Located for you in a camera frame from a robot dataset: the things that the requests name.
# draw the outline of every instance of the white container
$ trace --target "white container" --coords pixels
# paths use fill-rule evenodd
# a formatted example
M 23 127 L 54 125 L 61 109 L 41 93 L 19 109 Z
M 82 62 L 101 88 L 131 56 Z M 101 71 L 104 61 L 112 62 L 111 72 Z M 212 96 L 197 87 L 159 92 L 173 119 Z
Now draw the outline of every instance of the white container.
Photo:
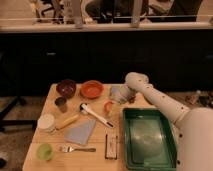
M 41 115 L 38 119 L 38 128 L 45 132 L 52 132 L 55 130 L 55 118 L 52 114 Z

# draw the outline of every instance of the lime green cup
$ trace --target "lime green cup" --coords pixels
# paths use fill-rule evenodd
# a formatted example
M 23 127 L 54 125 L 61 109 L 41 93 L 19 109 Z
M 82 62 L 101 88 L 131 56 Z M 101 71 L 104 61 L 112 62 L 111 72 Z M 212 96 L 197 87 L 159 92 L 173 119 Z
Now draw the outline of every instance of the lime green cup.
M 50 144 L 41 144 L 36 152 L 36 156 L 41 160 L 50 160 L 53 157 L 53 149 Z

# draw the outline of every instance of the green tray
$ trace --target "green tray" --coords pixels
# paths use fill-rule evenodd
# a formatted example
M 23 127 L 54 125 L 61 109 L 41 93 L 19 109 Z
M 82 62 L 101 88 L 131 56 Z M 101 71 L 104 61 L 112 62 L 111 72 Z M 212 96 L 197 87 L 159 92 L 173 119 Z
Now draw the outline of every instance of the green tray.
M 129 170 L 176 170 L 176 143 L 159 110 L 125 108 L 125 162 Z

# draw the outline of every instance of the silver fork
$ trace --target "silver fork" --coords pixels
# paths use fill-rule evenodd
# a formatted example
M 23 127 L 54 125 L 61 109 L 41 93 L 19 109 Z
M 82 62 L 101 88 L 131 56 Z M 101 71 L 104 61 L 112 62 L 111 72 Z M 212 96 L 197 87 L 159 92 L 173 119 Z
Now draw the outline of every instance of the silver fork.
M 63 153 L 70 153 L 72 151 L 96 152 L 96 148 L 73 148 L 63 145 L 60 147 L 60 151 Z

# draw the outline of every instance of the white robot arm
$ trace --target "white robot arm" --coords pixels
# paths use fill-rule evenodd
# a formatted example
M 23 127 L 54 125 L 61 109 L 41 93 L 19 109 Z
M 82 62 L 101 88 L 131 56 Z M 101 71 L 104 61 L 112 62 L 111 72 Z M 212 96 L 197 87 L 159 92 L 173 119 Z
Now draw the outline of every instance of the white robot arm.
M 213 110 L 189 109 L 153 88 L 144 74 L 128 73 L 125 81 L 115 94 L 116 101 L 123 103 L 141 92 L 179 129 L 177 171 L 213 170 Z

